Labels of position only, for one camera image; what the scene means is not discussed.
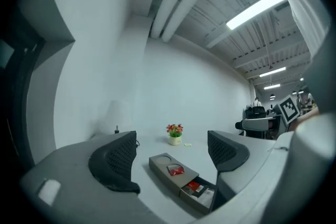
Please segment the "white pot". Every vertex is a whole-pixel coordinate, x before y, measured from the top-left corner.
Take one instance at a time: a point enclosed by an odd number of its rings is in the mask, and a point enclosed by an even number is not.
[[[180,145],[181,141],[182,141],[182,136],[180,137],[169,136],[169,144],[171,144],[172,146]]]

